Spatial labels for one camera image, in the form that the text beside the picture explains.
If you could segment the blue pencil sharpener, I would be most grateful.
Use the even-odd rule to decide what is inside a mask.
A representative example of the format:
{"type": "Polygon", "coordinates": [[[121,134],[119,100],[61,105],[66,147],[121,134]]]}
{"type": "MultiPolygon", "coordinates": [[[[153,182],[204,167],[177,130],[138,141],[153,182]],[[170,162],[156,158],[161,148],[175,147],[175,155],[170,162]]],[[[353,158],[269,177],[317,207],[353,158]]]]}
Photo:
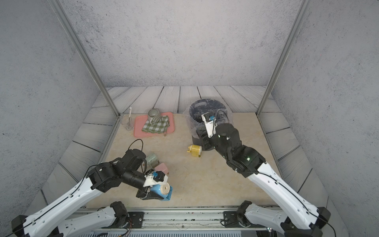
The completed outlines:
{"type": "Polygon", "coordinates": [[[163,197],[163,201],[169,201],[171,199],[173,188],[169,185],[169,183],[165,184],[157,184],[150,188],[150,191],[163,197]]]}

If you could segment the pink pencil sharpener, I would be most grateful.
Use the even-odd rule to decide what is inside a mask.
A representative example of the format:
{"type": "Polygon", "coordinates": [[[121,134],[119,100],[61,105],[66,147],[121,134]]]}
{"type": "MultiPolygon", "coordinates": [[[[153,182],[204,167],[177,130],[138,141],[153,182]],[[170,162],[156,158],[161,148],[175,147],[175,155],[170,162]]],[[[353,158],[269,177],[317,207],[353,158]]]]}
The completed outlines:
{"type": "Polygon", "coordinates": [[[154,168],[156,171],[162,171],[165,175],[169,174],[169,169],[165,163],[160,163],[154,168]]]}

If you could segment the green white pencil sharpener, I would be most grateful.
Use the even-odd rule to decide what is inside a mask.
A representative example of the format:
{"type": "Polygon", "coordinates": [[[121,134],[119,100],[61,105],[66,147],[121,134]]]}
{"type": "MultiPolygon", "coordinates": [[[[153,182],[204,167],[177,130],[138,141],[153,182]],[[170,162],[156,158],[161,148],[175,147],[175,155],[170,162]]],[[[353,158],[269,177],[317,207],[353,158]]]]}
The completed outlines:
{"type": "Polygon", "coordinates": [[[157,157],[155,153],[151,153],[150,155],[148,155],[146,157],[146,161],[147,161],[148,169],[155,168],[156,166],[160,164],[159,158],[157,157]]]}

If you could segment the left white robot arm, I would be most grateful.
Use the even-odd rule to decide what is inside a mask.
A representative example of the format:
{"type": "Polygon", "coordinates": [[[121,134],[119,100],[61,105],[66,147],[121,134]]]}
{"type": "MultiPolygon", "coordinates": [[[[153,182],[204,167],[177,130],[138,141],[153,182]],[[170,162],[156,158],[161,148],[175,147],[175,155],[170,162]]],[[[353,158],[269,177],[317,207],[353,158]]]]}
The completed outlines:
{"type": "Polygon", "coordinates": [[[17,237],[68,237],[98,228],[131,228],[132,219],[120,201],[87,216],[70,216],[121,183],[136,188],[141,200],[170,200],[172,187],[163,171],[139,172],[139,167],[147,166],[146,158],[142,149],[129,148],[121,158],[90,166],[83,179],[56,201],[32,215],[15,217],[12,233],[17,237]]]}

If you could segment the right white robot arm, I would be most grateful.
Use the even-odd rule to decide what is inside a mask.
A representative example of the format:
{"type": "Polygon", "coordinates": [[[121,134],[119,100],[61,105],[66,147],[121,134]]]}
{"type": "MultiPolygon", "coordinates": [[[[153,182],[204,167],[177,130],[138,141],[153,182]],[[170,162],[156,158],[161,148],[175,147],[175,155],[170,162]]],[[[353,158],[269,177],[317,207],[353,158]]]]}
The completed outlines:
{"type": "Polygon", "coordinates": [[[218,123],[218,113],[210,111],[201,118],[205,130],[196,133],[202,146],[216,150],[230,168],[260,187],[281,208],[273,210],[244,201],[236,211],[240,226],[260,225],[286,237],[323,236],[322,228],[331,217],[327,208],[316,207],[296,193],[258,151],[242,144],[232,124],[218,123]]]}

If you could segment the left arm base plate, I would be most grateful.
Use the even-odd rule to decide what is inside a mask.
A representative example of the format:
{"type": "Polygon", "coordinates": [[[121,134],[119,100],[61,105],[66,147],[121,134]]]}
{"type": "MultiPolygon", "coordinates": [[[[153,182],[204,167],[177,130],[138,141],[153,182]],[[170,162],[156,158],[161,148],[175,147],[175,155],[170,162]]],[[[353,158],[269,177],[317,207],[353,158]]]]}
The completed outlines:
{"type": "Polygon", "coordinates": [[[145,212],[143,211],[132,211],[128,212],[125,217],[121,218],[121,225],[119,228],[122,229],[141,229],[144,221],[145,212]]]}

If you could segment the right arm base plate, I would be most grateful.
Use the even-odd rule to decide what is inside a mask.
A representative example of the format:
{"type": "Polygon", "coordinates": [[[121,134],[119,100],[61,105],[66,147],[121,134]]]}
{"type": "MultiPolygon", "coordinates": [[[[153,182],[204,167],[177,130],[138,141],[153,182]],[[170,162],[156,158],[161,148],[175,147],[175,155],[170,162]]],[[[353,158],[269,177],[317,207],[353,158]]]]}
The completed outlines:
{"type": "Polygon", "coordinates": [[[224,211],[223,219],[220,224],[225,228],[242,228],[245,227],[243,223],[243,215],[238,211],[224,211]]]}

